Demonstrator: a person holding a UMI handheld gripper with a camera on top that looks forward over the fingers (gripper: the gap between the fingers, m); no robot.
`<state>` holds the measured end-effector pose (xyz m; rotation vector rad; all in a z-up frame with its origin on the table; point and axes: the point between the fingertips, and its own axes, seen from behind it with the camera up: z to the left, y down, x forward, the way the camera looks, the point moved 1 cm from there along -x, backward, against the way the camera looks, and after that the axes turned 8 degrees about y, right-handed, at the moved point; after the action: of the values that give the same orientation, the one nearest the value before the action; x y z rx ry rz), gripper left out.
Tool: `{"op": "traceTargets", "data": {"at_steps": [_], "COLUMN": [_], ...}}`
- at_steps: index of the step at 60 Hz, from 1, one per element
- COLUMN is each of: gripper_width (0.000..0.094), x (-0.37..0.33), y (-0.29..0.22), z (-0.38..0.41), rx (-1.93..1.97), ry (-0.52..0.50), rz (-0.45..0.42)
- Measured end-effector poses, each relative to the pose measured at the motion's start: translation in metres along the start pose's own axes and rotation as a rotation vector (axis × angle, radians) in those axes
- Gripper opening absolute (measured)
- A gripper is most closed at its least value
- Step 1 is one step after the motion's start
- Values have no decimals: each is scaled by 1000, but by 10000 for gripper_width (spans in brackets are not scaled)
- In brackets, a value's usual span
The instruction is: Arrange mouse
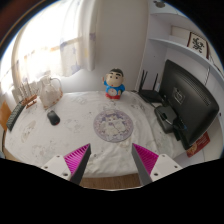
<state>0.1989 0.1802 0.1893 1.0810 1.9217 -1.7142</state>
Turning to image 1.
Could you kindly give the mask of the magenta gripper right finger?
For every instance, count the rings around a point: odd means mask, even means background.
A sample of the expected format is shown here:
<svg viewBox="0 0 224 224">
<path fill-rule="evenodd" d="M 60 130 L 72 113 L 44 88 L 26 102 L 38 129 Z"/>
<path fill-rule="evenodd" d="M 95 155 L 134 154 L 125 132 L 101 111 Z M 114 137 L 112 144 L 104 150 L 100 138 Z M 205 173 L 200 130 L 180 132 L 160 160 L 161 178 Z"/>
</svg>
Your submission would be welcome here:
<svg viewBox="0 0 224 224">
<path fill-rule="evenodd" d="M 157 155 L 137 144 L 132 144 L 132 156 L 140 183 L 145 186 L 182 169 L 166 154 Z"/>
</svg>

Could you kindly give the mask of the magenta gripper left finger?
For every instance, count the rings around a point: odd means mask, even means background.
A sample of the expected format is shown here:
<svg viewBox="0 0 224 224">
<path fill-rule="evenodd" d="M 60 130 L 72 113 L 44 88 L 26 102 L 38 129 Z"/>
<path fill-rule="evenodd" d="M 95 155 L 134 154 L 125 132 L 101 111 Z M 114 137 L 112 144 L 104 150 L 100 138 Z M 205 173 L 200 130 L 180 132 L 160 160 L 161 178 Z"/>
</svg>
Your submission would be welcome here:
<svg viewBox="0 0 224 224">
<path fill-rule="evenodd" d="M 90 155 L 91 145 L 86 144 L 67 155 L 54 156 L 42 169 L 79 185 Z"/>
</svg>

